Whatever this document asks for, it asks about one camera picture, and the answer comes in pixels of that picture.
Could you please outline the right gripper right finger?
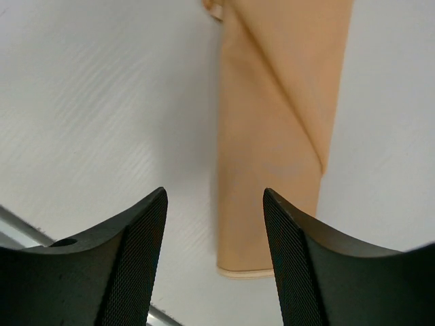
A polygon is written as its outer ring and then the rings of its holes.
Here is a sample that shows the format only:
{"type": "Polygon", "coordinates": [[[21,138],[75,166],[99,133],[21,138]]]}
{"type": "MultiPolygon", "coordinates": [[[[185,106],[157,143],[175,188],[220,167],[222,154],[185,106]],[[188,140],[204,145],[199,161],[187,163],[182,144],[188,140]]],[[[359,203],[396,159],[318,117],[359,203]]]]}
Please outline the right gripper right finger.
{"type": "Polygon", "coordinates": [[[264,220],[285,325],[433,325],[434,245],[399,252],[302,212],[272,189],[264,220]]]}

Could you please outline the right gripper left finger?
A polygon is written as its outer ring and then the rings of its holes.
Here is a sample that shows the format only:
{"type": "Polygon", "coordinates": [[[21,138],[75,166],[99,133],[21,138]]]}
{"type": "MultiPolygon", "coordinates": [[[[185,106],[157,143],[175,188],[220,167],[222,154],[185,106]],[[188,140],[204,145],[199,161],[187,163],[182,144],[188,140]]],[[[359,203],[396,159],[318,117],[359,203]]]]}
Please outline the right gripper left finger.
{"type": "Polygon", "coordinates": [[[166,218],[159,187],[48,247],[2,248],[1,324],[146,324],[166,218]]]}

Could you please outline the orange cloth napkin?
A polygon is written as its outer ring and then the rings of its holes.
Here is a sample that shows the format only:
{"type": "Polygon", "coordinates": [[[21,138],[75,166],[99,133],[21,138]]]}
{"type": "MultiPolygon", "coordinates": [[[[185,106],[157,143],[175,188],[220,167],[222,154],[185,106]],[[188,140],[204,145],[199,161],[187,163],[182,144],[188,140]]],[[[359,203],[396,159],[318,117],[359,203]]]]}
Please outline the orange cloth napkin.
{"type": "Polygon", "coordinates": [[[205,1],[223,28],[217,268],[273,275],[268,187],[315,215],[328,167],[352,1],[205,1]]]}

